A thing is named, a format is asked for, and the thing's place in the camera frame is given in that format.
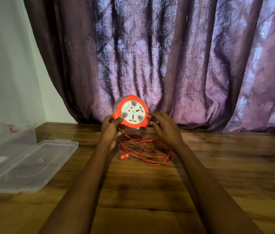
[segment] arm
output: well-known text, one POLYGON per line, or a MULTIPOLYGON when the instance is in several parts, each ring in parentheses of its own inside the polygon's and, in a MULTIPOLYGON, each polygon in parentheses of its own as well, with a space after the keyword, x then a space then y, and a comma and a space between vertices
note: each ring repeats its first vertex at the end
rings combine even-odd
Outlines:
POLYGON ((165 113, 149 114, 160 122, 151 122, 159 138, 181 161, 210 233, 263 234, 185 144, 177 124, 165 113))
POLYGON ((96 210, 98 186, 103 175, 107 154, 115 147, 116 126, 123 118, 110 122, 105 118, 99 144, 79 177, 57 204, 39 234, 90 233, 96 210))

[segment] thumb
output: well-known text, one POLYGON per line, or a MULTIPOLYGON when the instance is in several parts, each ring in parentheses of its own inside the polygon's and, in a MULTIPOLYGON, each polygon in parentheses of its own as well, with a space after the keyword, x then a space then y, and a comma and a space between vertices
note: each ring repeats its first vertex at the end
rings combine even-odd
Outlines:
POLYGON ((154 128, 156 134, 161 137, 162 136, 162 131, 160 129, 160 127, 153 121, 150 122, 151 126, 154 128))
POLYGON ((122 121, 124 120, 124 117, 121 115, 119 118, 116 120, 113 120, 111 124, 114 124, 115 126, 119 125, 122 121))

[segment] curtain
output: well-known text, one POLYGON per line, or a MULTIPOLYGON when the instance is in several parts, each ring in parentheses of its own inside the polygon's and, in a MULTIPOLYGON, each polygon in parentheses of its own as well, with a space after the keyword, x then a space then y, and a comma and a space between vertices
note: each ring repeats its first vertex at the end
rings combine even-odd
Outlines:
POLYGON ((180 126, 275 132, 275 0, 24 0, 69 113, 126 94, 180 126))

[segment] forearm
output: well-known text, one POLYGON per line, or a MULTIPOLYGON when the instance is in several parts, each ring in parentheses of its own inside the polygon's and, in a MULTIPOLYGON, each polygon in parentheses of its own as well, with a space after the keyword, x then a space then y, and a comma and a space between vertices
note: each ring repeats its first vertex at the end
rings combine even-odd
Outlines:
POLYGON ((110 145, 100 143, 96 147, 81 174, 55 207, 39 234, 90 233, 108 146, 110 145))
POLYGON ((263 233, 186 144, 175 149, 175 153, 190 180, 211 233, 263 233))

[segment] wooden table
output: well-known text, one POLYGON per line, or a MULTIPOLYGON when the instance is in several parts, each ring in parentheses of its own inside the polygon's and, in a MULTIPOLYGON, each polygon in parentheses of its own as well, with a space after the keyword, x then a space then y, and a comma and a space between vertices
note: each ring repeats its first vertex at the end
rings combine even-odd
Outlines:
MULTIPOLYGON (((88 161, 100 126, 46 123, 38 141, 70 139, 79 149, 38 193, 0 194, 0 234, 34 234, 88 161)), ((275 233, 275 135, 182 131, 200 161, 265 233, 275 233)), ((179 161, 151 166, 116 155, 91 233, 205 233, 179 161)))

